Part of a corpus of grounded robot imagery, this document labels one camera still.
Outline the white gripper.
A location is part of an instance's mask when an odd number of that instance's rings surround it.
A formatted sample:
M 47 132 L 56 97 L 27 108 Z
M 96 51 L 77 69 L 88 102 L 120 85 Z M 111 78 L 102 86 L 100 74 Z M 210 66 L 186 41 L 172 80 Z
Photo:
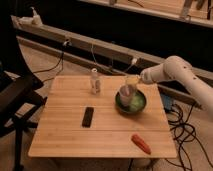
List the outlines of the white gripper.
M 153 84 L 155 82 L 153 78 L 153 70 L 152 69 L 144 69 L 140 73 L 140 81 L 144 84 Z

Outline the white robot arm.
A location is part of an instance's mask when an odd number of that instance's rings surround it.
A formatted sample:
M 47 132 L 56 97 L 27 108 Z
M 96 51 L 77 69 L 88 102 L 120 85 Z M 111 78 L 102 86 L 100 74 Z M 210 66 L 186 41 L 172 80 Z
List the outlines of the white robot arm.
M 170 56 L 163 63 L 144 69 L 140 81 L 144 84 L 177 81 L 208 114 L 213 115 L 213 88 L 199 79 L 191 64 L 179 56 Z

